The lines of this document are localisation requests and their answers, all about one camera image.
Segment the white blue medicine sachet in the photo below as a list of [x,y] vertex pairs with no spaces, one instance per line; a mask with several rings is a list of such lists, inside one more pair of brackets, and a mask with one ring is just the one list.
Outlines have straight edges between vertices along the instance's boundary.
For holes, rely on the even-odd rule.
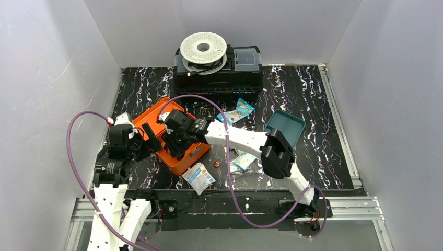
[[205,189],[215,182],[213,176],[202,163],[196,163],[181,176],[197,195],[201,195]]

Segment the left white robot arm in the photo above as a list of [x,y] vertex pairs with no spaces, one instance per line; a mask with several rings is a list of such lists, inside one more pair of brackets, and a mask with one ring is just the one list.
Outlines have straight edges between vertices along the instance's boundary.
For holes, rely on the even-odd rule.
[[109,129],[109,142],[97,154],[94,167],[95,207],[88,250],[132,250],[119,235],[135,242],[145,219],[154,210],[149,192],[132,199],[121,216],[129,175],[135,162],[160,151],[160,141],[148,123],[135,125],[128,113],[116,117]]

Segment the teal divided tray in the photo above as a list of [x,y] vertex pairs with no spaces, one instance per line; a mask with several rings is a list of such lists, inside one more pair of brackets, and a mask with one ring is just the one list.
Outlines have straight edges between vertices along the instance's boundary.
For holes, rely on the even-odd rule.
[[266,123],[264,131],[270,132],[273,129],[281,131],[289,145],[295,149],[305,127],[306,123],[302,119],[285,111],[275,110]]

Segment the orange medicine box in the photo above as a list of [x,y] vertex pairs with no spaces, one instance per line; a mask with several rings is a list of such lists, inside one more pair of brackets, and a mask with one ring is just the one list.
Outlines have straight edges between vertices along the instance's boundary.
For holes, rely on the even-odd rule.
[[141,127],[143,124],[148,123],[151,127],[156,138],[161,142],[163,149],[156,152],[156,155],[161,161],[177,176],[185,173],[188,168],[192,167],[207,151],[211,149],[211,146],[204,143],[192,144],[184,152],[183,158],[176,158],[171,155],[171,151],[166,147],[164,140],[161,136],[166,133],[166,128],[162,124],[157,124],[157,115],[161,107],[169,101],[170,98],[165,97],[156,102],[153,106],[145,110],[141,115],[133,119],[132,124],[137,127]]

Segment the clear bag with teal packet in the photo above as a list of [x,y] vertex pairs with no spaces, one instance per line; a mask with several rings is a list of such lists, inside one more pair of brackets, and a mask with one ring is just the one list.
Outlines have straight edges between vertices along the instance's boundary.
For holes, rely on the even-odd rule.
[[258,160],[249,153],[242,153],[230,161],[230,172],[233,176],[254,175],[259,172]]

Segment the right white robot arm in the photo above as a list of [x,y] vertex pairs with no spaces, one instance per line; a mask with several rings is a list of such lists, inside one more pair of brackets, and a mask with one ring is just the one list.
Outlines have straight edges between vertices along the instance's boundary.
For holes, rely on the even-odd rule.
[[249,153],[260,160],[266,175],[283,181],[293,197],[299,199],[294,217],[317,214],[319,193],[299,170],[293,148],[281,131],[255,132],[225,126],[211,117],[194,119],[178,109],[159,115],[157,123],[166,129],[162,138],[172,156],[181,157],[191,144],[197,143]]

